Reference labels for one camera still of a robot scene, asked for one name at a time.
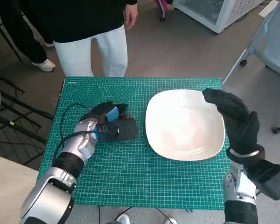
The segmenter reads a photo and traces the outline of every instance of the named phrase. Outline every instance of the person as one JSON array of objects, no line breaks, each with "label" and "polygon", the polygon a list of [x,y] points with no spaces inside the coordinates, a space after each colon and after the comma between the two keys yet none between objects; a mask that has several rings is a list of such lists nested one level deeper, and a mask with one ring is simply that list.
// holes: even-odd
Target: person
[{"label": "person", "polygon": [[47,30],[40,25],[28,5],[28,0],[0,0],[2,24],[11,36],[17,48],[26,55],[34,66],[50,72],[55,65],[48,59],[45,50],[33,37],[33,32],[23,18],[22,12],[42,35],[47,47],[54,46]]},{"label": "person", "polygon": [[[121,214],[116,221],[107,224],[130,224],[130,218],[126,213]],[[169,218],[166,220],[165,224],[177,224],[176,220]]]},{"label": "person", "polygon": [[93,76],[93,39],[97,40],[105,75],[124,76],[127,68],[125,27],[130,29],[136,22],[137,0],[34,0],[29,3],[54,41],[66,76]]}]

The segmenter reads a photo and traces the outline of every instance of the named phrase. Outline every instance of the silver robotic arm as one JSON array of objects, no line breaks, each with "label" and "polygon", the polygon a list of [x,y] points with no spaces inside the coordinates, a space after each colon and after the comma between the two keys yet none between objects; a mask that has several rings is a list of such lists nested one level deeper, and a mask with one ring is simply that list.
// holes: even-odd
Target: silver robotic arm
[{"label": "silver robotic arm", "polygon": [[225,224],[257,224],[256,186],[243,165],[231,161],[223,189]]},{"label": "silver robotic arm", "polygon": [[[85,119],[75,132],[94,130],[98,121]],[[71,197],[77,178],[92,156],[97,142],[95,133],[72,137],[37,181],[21,208],[23,224],[62,224],[68,218],[74,201]]]}]

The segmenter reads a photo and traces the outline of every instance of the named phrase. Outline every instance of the grid lines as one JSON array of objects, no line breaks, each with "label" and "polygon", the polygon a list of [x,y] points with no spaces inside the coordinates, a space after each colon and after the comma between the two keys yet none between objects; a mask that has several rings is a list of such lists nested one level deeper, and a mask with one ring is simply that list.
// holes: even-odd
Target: grid lines
[{"label": "grid lines", "polygon": [[[92,108],[113,100],[129,104],[127,113],[137,119],[139,137],[129,142],[99,142],[73,193],[76,204],[214,209],[224,208],[222,180],[229,167],[228,139],[216,156],[204,161],[174,161],[156,154],[148,144],[145,114],[149,100],[172,89],[221,89],[218,78],[171,77],[68,77],[51,128],[39,177],[50,166],[60,142],[62,113],[72,103]],[[64,135],[71,134],[87,111],[71,108]]]}]

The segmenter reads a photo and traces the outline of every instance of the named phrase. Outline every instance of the shoe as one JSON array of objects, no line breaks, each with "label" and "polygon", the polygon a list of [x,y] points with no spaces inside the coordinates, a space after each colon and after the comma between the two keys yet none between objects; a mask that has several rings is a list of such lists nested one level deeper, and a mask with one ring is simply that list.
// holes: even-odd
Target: shoe
[{"label": "shoe", "polygon": [[171,218],[171,217],[170,217],[169,220],[167,219],[166,222],[165,222],[165,224],[171,224],[171,223],[172,223],[172,224],[177,224],[177,221],[176,221],[174,218]]},{"label": "shoe", "polygon": [[130,224],[130,217],[126,213],[123,213],[116,219],[116,221],[122,224]]},{"label": "shoe", "polygon": [[51,47],[54,47],[55,44],[54,44],[54,42],[53,43],[46,43],[45,42],[45,46],[48,47],[48,48],[51,48]]},{"label": "shoe", "polygon": [[43,63],[34,63],[32,62],[34,66],[39,67],[41,70],[45,72],[53,71],[53,69],[56,67],[49,59],[46,59]]}]

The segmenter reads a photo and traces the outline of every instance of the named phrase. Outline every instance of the white oval plate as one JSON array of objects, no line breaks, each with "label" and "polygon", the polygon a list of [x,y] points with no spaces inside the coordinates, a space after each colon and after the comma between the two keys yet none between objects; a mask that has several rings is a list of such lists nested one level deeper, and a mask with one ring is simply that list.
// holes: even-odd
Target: white oval plate
[{"label": "white oval plate", "polygon": [[224,145],[223,117],[200,91],[156,94],[148,103],[145,125],[152,149],[169,159],[205,160],[218,154]]}]

